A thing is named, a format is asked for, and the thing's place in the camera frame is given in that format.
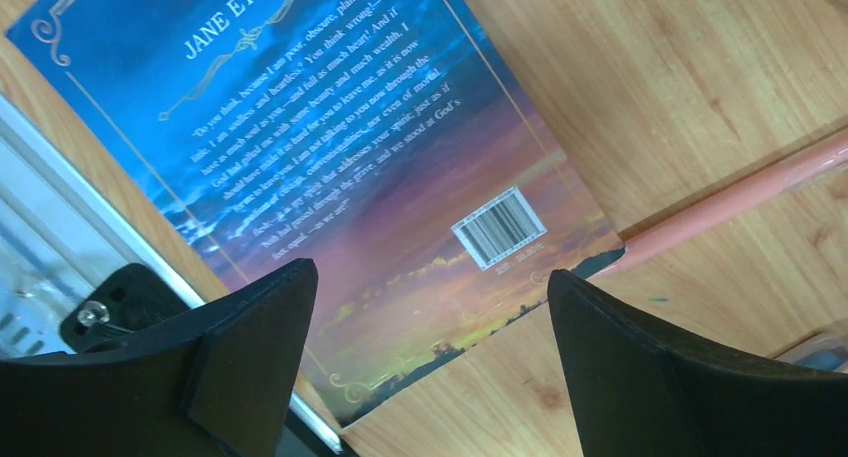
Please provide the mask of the blue Jane Eyre book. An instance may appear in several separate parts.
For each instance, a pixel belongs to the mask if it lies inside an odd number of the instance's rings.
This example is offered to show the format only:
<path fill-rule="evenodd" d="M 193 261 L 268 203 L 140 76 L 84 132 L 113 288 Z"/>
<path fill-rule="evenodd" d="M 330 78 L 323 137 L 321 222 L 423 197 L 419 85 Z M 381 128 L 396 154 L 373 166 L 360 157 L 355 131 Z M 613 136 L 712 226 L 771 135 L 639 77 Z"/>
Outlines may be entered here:
<path fill-rule="evenodd" d="M 222 283 L 315 262 L 342 426 L 624 254 L 464 0 L 36 0 L 5 36 Z"/>

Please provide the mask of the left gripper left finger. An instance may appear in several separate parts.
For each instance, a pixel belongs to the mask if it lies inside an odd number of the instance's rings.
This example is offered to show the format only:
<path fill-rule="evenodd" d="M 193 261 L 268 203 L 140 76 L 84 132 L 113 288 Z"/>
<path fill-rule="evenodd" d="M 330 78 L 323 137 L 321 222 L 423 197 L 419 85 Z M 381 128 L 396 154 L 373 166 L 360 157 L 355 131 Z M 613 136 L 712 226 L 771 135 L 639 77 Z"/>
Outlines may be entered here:
<path fill-rule="evenodd" d="M 294 260 L 79 354 L 1 364 L 5 456 L 272 456 L 318 286 Z"/>

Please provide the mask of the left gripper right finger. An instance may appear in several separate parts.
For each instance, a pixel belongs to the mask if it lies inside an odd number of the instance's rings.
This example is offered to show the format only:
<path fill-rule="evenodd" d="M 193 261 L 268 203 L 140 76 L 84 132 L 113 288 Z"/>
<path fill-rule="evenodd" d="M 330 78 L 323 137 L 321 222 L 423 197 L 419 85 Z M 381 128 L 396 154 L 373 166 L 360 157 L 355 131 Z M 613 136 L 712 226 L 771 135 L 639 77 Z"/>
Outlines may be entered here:
<path fill-rule="evenodd" d="M 586 456 L 843 456 L 847 377 L 744 352 L 566 271 L 548 302 Z"/>

